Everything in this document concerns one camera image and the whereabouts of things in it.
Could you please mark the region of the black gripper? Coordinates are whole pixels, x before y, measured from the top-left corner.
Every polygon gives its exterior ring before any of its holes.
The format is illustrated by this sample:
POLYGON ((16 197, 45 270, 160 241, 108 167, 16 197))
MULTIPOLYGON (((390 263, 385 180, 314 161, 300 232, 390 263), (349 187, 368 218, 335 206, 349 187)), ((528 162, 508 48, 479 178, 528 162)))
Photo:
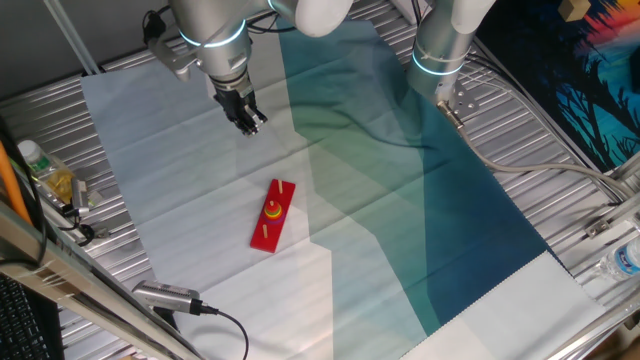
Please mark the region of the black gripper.
POLYGON ((244 136, 256 135, 259 132, 260 124, 267 121, 267 117, 256 107, 249 106, 248 113, 245 110, 246 105, 255 104, 253 90, 242 97, 236 90, 217 89, 214 99, 223 107, 227 118, 235 123, 244 136))

